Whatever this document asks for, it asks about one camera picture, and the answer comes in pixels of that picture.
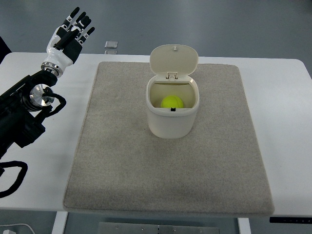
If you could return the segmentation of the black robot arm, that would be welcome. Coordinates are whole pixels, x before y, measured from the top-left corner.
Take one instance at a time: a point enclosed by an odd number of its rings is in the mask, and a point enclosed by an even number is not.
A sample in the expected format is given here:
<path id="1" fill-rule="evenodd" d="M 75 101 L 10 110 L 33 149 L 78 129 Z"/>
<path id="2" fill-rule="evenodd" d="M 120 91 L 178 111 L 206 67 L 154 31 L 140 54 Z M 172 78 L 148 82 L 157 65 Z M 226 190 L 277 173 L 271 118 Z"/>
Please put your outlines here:
<path id="1" fill-rule="evenodd" d="M 52 91 L 61 76 L 59 66 L 44 62 L 41 70 L 27 75 L 0 97 L 0 155 L 13 143 L 21 148 L 45 132 L 43 121 L 58 113 L 66 99 Z"/>

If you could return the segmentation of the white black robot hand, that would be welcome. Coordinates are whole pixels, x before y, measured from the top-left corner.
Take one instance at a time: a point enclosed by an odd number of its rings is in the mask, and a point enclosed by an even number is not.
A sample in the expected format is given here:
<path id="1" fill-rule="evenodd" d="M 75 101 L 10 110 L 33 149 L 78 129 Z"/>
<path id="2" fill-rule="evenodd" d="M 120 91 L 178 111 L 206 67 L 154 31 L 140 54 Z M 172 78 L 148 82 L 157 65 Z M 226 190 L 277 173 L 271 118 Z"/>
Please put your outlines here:
<path id="1" fill-rule="evenodd" d="M 77 61 L 83 44 L 95 30 L 94 27 L 86 30 L 91 19 L 86 12 L 78 15 L 79 11 L 80 8 L 76 7 L 53 33 L 46 48 L 47 58 L 41 65 L 42 70 L 54 70 L 60 74 Z"/>

